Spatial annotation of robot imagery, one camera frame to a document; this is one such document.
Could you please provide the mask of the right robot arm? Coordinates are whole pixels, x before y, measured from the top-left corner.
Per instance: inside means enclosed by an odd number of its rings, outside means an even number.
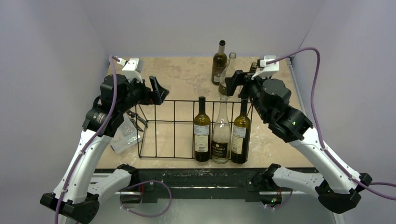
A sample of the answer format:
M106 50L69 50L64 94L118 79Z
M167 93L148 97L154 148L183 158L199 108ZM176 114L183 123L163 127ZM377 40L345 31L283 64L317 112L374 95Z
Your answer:
M262 174L266 189L282 187L304 192L337 214L357 206L360 192L370 185L371 176L349 167L319 140L318 131L308 117L289 105L291 90L282 80L262 79L237 70L225 83L228 96L241 86L239 97L249 99L271 132L298 150L316 169L315 173L302 173L271 164Z

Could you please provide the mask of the green bottle white label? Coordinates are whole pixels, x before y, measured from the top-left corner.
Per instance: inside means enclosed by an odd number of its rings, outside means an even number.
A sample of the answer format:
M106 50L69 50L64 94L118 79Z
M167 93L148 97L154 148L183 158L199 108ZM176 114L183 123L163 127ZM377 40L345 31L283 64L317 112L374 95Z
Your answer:
M195 160L206 162L210 158L210 124L206 114L206 98L198 98L198 114L193 120L193 146Z

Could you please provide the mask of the clear bottle black cap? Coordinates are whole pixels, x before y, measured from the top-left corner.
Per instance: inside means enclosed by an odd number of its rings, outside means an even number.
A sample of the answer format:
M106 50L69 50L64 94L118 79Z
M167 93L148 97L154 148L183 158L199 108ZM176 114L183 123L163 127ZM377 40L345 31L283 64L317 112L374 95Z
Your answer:
M247 80L250 79L256 73L257 67L258 67L257 62L251 63L249 72L243 76L243 80L242 80L243 82L242 82L242 86L239 88L239 94L242 93L242 89L243 89L244 85L246 84Z

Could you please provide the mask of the dark green wine bottle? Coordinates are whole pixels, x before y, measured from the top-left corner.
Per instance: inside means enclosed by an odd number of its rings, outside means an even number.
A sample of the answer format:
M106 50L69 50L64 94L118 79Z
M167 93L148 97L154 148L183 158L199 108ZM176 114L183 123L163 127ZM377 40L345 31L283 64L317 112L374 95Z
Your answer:
M240 105L240 114L233 123L231 141L231 161L243 164L248 160L250 143L251 121L248 117L248 100L243 99Z

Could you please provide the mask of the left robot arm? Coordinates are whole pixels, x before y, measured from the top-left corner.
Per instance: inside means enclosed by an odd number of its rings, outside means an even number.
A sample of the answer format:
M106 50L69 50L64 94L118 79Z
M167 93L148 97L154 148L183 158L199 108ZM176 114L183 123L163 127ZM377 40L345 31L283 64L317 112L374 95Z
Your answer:
M124 75L106 76L100 95L86 114L76 152L58 186L42 195L41 205L56 213L56 223L90 223L100 205L115 192L133 191L140 183L138 170L127 164L118 166L105 179L92 184L91 178L107 146L124 121L124 114L136 105L161 105L169 91L155 76L151 87Z

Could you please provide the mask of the black wire wine rack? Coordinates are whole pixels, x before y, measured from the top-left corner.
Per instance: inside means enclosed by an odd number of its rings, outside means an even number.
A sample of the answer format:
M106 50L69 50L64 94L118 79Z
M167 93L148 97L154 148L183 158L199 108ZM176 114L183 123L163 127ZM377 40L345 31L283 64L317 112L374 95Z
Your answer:
M166 100L161 106L139 105L135 113L146 121L142 141L137 145L138 157L143 159L195 158L194 118L198 115L198 100Z

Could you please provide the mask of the clear bottle black label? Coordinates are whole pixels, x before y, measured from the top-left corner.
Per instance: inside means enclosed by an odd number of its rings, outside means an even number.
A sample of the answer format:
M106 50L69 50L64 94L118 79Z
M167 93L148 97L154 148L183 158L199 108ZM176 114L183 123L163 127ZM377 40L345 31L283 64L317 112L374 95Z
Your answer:
M227 96L220 97L219 113L214 124L211 143L212 160L217 164L229 161L231 127L227 114Z

